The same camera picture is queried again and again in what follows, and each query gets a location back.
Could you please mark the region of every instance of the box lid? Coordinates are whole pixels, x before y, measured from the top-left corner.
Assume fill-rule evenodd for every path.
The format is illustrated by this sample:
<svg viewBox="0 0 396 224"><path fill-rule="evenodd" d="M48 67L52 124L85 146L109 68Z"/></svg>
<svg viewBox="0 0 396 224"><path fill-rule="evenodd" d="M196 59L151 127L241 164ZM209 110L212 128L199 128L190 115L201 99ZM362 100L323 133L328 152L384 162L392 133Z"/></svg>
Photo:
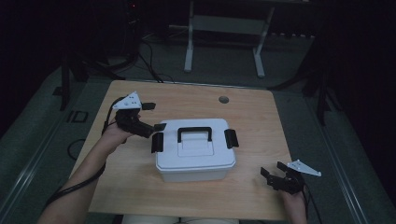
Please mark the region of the box lid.
<svg viewBox="0 0 396 224"><path fill-rule="evenodd" d="M163 152L157 153L160 170L189 171L230 168L233 148L227 147L225 119L169 119L163 133Z"/></svg>

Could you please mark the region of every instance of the white plastic storage box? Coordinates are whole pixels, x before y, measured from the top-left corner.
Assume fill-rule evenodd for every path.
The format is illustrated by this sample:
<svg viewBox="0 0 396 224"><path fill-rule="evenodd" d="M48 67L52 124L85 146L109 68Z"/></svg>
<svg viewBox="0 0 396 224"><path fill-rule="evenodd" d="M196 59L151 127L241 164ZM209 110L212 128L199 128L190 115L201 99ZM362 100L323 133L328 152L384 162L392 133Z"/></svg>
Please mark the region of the white plastic storage box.
<svg viewBox="0 0 396 224"><path fill-rule="evenodd" d="M222 179L235 166L234 130L225 119L163 120L157 169L165 182Z"/></svg>

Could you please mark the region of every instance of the wooden tabletop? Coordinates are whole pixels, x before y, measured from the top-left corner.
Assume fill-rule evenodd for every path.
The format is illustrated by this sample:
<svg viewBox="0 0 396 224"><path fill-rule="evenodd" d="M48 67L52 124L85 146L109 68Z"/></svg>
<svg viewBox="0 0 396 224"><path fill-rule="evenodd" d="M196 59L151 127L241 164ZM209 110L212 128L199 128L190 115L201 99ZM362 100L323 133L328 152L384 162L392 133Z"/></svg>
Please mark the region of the wooden tabletop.
<svg viewBox="0 0 396 224"><path fill-rule="evenodd" d="M286 219L277 191L260 175L264 167L284 174L276 162L290 161L273 94L269 91L150 82L113 81L99 109L75 169L99 139L111 104L137 91L140 120L154 125L165 119L226 119L236 130L236 165L221 180L165 183L151 154L151 139L134 135L107 160L94 193L91 212L173 217ZM228 104L219 101L229 98Z"/></svg>

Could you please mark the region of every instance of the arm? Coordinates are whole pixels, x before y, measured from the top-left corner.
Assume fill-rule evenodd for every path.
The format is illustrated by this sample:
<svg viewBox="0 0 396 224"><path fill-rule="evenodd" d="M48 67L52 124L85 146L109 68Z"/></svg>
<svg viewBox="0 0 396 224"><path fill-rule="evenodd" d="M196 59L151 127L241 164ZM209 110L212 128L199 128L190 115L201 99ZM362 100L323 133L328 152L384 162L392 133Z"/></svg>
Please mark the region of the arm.
<svg viewBox="0 0 396 224"><path fill-rule="evenodd" d="M131 133L119 129L117 124L108 126L102 137L60 190L75 186L95 175L105 164L107 157L131 135ZM64 195L49 204L37 223L84 223L97 181L96 179L88 186Z"/></svg>
<svg viewBox="0 0 396 224"><path fill-rule="evenodd" d="M306 224L306 213L303 193L297 192L289 194L286 191L280 190L280 195L285 205L285 210L288 215L290 224Z"/></svg>

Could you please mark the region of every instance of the black handle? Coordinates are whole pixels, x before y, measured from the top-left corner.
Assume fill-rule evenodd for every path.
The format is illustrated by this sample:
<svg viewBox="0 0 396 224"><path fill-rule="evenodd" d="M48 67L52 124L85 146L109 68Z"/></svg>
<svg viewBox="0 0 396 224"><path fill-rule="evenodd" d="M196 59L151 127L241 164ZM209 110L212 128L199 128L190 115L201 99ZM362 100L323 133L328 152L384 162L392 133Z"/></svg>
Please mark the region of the black handle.
<svg viewBox="0 0 396 224"><path fill-rule="evenodd" d="M190 127L190 128L179 128L177 130L177 142L181 143L181 133L196 133L196 132L207 132L207 141L212 141L212 129L210 127Z"/></svg>

